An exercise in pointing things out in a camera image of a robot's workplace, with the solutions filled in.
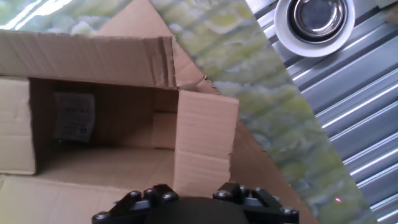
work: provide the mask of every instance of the green marbled surface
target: green marbled surface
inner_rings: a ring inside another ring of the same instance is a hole
[[[377,223],[245,0],[151,0],[322,224]]]

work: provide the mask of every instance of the cardboard box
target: cardboard box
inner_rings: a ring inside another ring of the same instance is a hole
[[[134,0],[105,24],[99,34],[132,37],[172,35],[150,0]],[[197,91],[218,94],[211,82],[203,79],[204,74],[184,50],[178,45],[174,45],[174,48],[177,84],[184,85],[202,80],[197,85]],[[272,195],[278,196],[284,206],[299,210],[301,223],[319,223],[241,122],[238,122],[236,127],[230,171],[232,181],[252,189],[262,187]]]
[[[230,178],[238,100],[179,91],[171,37],[0,31],[0,48],[0,172],[36,173],[0,176],[0,223],[89,223],[130,190]],[[93,101],[88,143],[55,138],[59,94]]]

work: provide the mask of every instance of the stainless steel bowl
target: stainless steel bowl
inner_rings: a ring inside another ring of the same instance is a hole
[[[289,27],[300,40],[312,44],[336,37],[347,19],[345,0],[291,0]]]

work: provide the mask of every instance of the white label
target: white label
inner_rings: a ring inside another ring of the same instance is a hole
[[[94,96],[80,93],[55,93],[58,121],[55,138],[89,142],[95,121]]]

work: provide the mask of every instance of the black plastic part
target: black plastic part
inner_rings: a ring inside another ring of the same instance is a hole
[[[145,224],[249,224],[240,205],[210,198],[182,198],[161,205],[148,215]]]
[[[252,198],[256,198],[264,207],[282,208],[282,205],[264,189],[251,191]]]
[[[109,217],[92,224],[280,224],[298,223],[299,213],[284,213],[282,205],[263,189],[249,190],[250,197],[242,194],[237,183],[225,183],[219,190],[227,197],[213,199],[179,196],[167,185],[154,186],[141,194],[127,194],[110,211]]]

